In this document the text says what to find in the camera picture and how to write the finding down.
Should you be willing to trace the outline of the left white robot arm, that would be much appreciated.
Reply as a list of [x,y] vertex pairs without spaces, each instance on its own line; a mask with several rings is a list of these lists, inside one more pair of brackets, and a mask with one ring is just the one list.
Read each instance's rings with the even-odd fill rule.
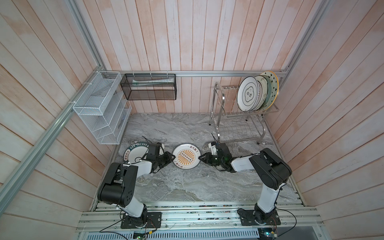
[[122,211],[122,228],[143,228],[148,225],[147,206],[134,197],[138,177],[156,173],[176,158],[164,150],[162,143],[147,144],[146,150],[123,163],[112,163],[99,187],[99,201]]

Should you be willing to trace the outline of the white star patterned plate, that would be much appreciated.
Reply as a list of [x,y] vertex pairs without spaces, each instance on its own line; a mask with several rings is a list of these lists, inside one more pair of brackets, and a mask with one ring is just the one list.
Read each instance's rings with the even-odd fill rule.
[[265,71],[261,75],[267,75],[272,82],[273,90],[272,90],[272,98],[271,98],[271,103],[270,103],[270,107],[271,107],[274,104],[274,102],[275,102],[275,100],[279,94],[279,79],[278,79],[277,75],[272,71]]

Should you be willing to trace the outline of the small sunburst plate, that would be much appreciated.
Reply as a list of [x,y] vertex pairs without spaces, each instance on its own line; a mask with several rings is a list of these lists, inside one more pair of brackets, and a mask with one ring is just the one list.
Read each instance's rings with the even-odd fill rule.
[[199,157],[201,156],[200,149],[190,143],[183,143],[176,146],[172,152],[175,156],[173,159],[173,164],[182,169],[190,170],[197,167],[200,164]]

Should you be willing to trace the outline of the green rim lettered plate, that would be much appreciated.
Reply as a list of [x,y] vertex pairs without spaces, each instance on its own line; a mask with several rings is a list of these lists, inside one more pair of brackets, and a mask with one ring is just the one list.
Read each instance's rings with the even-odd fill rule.
[[127,148],[123,155],[123,160],[125,163],[137,163],[144,158],[145,154],[149,150],[149,144],[144,142],[139,142],[132,144]]

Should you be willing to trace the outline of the cream plate with red berries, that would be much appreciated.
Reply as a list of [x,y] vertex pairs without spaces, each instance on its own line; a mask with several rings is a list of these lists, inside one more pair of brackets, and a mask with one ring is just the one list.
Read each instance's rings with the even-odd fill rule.
[[262,107],[262,105],[264,104],[264,102],[267,98],[267,95],[268,95],[268,80],[269,80],[269,78],[267,78],[267,76],[259,75],[259,76],[256,76],[256,79],[259,81],[259,83],[262,86],[262,98],[261,98],[261,101],[259,102],[259,104],[257,105],[257,108],[256,108],[256,110],[259,110]]

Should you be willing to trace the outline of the white plate green clover outline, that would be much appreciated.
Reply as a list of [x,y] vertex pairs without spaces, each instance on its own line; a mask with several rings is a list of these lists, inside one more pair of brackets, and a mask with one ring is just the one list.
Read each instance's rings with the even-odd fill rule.
[[248,112],[256,105],[259,95],[259,84],[255,77],[245,78],[239,86],[237,103],[243,112]]

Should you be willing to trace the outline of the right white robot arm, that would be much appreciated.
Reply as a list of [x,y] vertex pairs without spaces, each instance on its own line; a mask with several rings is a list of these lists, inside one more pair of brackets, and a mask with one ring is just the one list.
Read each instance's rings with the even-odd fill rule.
[[212,142],[209,147],[211,152],[199,157],[205,164],[220,166],[221,171],[229,173],[256,171],[263,182],[263,189],[254,210],[247,214],[253,215],[253,225],[266,225],[268,219],[276,214],[277,198],[292,175],[290,166],[269,148],[248,156],[233,157],[224,143]]

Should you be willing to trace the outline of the mint green flower plate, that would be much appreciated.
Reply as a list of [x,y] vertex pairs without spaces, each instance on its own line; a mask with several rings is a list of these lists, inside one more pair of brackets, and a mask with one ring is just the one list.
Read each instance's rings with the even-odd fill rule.
[[267,110],[270,107],[273,87],[272,87],[272,82],[270,78],[267,75],[263,75],[263,77],[267,80],[268,91],[267,91],[267,97],[264,101],[262,110]]

